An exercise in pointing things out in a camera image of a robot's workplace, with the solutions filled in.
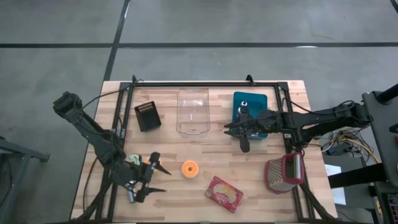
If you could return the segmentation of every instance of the orange ring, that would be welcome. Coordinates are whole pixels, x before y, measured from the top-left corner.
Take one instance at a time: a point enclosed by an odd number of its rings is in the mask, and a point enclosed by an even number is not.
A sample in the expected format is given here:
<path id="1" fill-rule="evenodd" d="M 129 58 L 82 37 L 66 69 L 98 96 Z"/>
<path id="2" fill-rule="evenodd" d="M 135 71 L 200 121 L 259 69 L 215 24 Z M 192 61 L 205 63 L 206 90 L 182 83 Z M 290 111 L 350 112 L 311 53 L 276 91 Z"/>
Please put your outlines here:
<path id="1" fill-rule="evenodd" d="M 199 172 L 199 167 L 196 162 L 187 161 L 182 164 L 181 172 L 186 178 L 194 178 Z"/>
<path id="2" fill-rule="evenodd" d="M 145 163 L 145 164 L 150 164 L 150 162 L 149 162 L 149 157 L 147 157 L 146 159 L 144 159 L 144 163 Z"/>

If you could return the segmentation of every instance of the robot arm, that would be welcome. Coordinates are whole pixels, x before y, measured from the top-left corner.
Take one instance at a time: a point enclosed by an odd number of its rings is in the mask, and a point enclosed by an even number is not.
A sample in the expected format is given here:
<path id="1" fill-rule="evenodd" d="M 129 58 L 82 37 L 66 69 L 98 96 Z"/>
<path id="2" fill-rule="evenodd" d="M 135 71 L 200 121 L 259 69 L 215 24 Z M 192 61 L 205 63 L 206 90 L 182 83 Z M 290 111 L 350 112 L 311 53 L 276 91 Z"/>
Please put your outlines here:
<path id="1" fill-rule="evenodd" d="M 371 122 L 371 117 L 365 107 L 353 101 L 346 101 L 330 109 L 308 111 L 308 113 L 263 110 L 257 118 L 250 116 L 247 106 L 242 105 L 240 110 L 243 113 L 238 113 L 238 121 L 225 125 L 229 130 L 224 133 L 238 138 L 243 152 L 249 152 L 248 136 L 252 134 L 289 134 L 292 138 L 292 146 L 303 149 L 315 136 L 321 136 L 345 126 L 363 128 Z"/>
<path id="2" fill-rule="evenodd" d="M 141 189 L 134 192 L 136 201 L 143 202 L 145 196 L 151 192 L 165 191 L 148 186 L 154 169 L 171 175 L 160 165 L 160 153 L 153 152 L 150 155 L 150 164 L 143 163 L 141 157 L 139 164 L 124 161 L 126 154 L 123 152 L 123 143 L 119 136 L 115 132 L 103 129 L 89 117 L 83 111 L 81 99 L 76 94 L 65 92 L 54 102 L 53 109 L 59 116 L 74 125 L 81 135 L 93 145 L 99 162 L 104 168 L 110 169 L 112 183 L 130 186 L 131 182 L 142 182 Z"/>

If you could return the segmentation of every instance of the clear plastic container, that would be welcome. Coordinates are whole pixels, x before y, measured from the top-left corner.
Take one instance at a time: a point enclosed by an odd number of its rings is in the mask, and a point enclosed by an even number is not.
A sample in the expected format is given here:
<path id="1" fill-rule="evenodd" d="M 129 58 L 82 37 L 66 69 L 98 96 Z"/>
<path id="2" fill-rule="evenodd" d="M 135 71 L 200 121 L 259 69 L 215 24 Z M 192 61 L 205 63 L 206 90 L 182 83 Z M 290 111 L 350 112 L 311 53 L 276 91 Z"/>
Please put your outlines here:
<path id="1" fill-rule="evenodd" d="M 181 88 L 177 93 L 177 127 L 183 137 L 207 136 L 210 130 L 209 90 Z"/>

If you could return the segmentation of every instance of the orange tape roll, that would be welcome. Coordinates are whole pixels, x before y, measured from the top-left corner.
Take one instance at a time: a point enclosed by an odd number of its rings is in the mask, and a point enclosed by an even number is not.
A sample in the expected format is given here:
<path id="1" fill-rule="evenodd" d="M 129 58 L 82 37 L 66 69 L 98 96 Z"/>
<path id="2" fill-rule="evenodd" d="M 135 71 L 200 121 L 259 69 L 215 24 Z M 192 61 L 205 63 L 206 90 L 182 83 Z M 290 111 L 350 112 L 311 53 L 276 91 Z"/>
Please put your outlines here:
<path id="1" fill-rule="evenodd" d="M 199 167 L 196 162 L 187 161 L 182 164 L 181 172 L 186 178 L 194 178 L 199 172 Z"/>

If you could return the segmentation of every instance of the teal tray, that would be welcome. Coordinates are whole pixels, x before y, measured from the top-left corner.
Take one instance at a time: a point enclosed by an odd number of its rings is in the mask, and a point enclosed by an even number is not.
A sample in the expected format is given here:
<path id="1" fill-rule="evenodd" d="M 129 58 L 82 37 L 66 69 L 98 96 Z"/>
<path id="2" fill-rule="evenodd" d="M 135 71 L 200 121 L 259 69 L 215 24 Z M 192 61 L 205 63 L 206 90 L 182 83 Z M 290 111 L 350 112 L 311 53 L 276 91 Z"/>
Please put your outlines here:
<path id="1" fill-rule="evenodd" d="M 241 106 L 242 101 L 246 101 L 248 103 L 249 113 L 253 118 L 257 118 L 260 110 L 267 109 L 267 96 L 264 94 L 257 93 L 243 93 L 243 92 L 235 92 L 233 99 L 233 111 L 232 111 L 232 120 L 236 121 L 238 119 L 238 108 Z M 248 136 L 248 139 L 265 139 L 268 134 L 252 134 Z"/>

